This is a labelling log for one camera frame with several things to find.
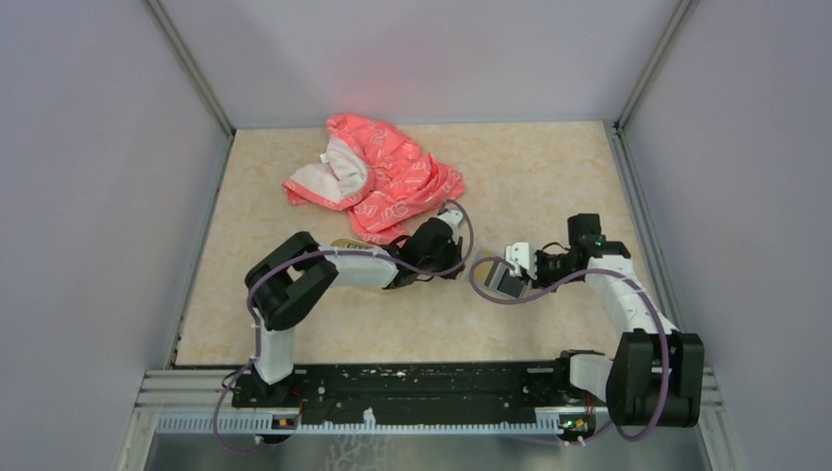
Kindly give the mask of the gold black-stripe credit card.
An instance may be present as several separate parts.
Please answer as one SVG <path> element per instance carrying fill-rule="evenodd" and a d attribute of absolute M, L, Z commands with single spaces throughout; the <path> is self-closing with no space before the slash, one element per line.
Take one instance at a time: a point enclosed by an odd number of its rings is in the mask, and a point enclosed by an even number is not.
<path fill-rule="evenodd" d="M 496 261 L 495 255 L 479 258 L 473 268 L 474 283 L 483 289 L 496 290 L 496 285 L 505 272 L 505 265 Z"/>

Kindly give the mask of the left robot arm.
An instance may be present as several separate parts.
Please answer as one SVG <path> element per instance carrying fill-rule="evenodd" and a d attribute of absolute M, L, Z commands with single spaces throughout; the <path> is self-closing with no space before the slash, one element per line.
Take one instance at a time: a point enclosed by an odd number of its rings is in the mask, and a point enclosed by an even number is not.
<path fill-rule="evenodd" d="M 417 281 L 455 279 L 464 268 L 460 233 L 466 217 L 444 210 L 413 235 L 385 245 L 325 245 L 298 232 L 249 270 L 246 305 L 256 332 L 255 391 L 272 406 L 294 392 L 294 328 L 330 288 L 406 288 Z"/>

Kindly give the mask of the beige blue card holder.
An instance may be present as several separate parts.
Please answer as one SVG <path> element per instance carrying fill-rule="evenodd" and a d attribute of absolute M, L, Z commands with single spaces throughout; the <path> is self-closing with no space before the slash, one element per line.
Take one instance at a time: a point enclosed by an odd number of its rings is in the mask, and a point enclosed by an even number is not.
<path fill-rule="evenodd" d="M 528 286 L 519 278 L 510 275 L 507 266 L 494 261 L 484 261 L 499 254 L 486 249 L 478 250 L 474 256 L 475 267 L 470 271 L 473 284 L 494 297 L 504 299 L 520 299 Z"/>

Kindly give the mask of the gold card tin box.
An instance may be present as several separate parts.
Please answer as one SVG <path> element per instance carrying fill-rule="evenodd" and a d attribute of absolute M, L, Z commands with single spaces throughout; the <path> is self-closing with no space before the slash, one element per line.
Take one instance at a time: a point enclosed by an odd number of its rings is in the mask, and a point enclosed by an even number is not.
<path fill-rule="evenodd" d="M 341 237 L 333 240 L 329 244 L 329 247 L 338 255 L 345 254 L 351 256 L 370 257 L 389 255 L 389 252 L 385 250 L 382 246 L 347 237 Z"/>

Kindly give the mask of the pink patterned cloth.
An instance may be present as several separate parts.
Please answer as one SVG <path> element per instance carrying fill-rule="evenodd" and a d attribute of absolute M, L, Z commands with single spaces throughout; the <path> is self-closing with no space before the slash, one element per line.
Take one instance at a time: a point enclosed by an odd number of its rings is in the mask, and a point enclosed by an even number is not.
<path fill-rule="evenodd" d="M 319 159 L 293 172 L 283 189 L 292 204 L 346 213 L 365 242 L 403 236 L 404 221 L 465 191 L 460 171 L 388 122 L 337 114 L 326 120 L 326 131 L 329 141 Z"/>

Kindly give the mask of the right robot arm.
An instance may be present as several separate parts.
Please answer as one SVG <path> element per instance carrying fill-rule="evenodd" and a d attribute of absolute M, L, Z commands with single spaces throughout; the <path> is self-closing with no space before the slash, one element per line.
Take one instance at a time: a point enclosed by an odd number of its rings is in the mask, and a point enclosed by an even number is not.
<path fill-rule="evenodd" d="M 614 355 L 565 353 L 567 368 L 552 378 L 552 390 L 565 404 L 588 393 L 603 402 L 618 427 L 690 428 L 702 403 L 704 346 L 684 333 L 655 306 L 635 274 L 632 255 L 621 241 L 601 231 L 600 217 L 581 213 L 567 220 L 563 253 L 535 252 L 534 289 L 585 283 L 600 300 L 619 333 Z"/>

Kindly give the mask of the thin credit card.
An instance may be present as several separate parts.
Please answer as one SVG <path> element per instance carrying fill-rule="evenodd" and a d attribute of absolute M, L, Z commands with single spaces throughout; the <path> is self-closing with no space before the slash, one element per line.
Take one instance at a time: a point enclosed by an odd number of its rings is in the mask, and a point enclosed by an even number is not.
<path fill-rule="evenodd" d="M 526 282 L 522 278 L 513 277 L 510 274 L 503 274 L 496 285 L 496 291 L 510 298 L 521 298 L 527 289 Z"/>

